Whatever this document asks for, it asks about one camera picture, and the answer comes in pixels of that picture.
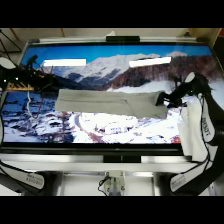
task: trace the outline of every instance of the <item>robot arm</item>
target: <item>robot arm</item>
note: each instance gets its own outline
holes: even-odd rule
[[[190,170],[166,177],[171,195],[200,195],[224,171],[224,111],[213,99],[204,76],[190,73],[185,82],[171,94],[162,93],[157,105],[169,101],[171,105],[179,106],[181,98],[189,93],[201,101],[201,137],[207,156]]]

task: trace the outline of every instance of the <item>folded cloth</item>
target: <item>folded cloth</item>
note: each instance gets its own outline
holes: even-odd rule
[[[119,93],[88,90],[59,91],[55,109],[87,113],[108,113],[165,119],[168,109],[165,105],[155,106],[161,92]]]
[[[208,152],[201,132],[202,107],[198,99],[187,102],[187,108],[183,108],[181,116],[183,123],[178,124],[180,140],[185,156],[192,156],[193,161],[202,162]]]

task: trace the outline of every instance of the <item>black frame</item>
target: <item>black frame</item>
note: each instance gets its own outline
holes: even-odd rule
[[[89,42],[89,43],[52,43],[29,44],[29,47],[48,46],[97,46],[97,45],[183,45],[207,46],[207,43],[178,43],[178,42]],[[21,143],[2,142],[1,152],[8,154],[41,154],[41,155],[126,155],[126,156],[184,156],[181,144],[86,144],[86,143]]]

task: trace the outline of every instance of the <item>landscape image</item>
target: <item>landscape image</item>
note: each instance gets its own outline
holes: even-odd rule
[[[204,75],[217,103],[224,109],[223,72],[206,46],[101,46],[74,51],[58,48],[28,49],[22,64],[38,53],[38,63],[44,60],[86,58],[86,66],[44,67],[62,79],[80,84],[84,90],[150,93],[172,92],[190,72]],[[171,57],[169,64],[131,68],[129,61]],[[121,144],[179,144],[178,123],[182,122],[181,108],[171,108],[166,119],[136,118],[133,116],[55,111],[55,94],[44,97],[30,93],[31,117],[27,110],[27,92],[10,92],[2,108],[4,142],[51,143],[121,143]],[[195,100],[193,96],[184,101]]]

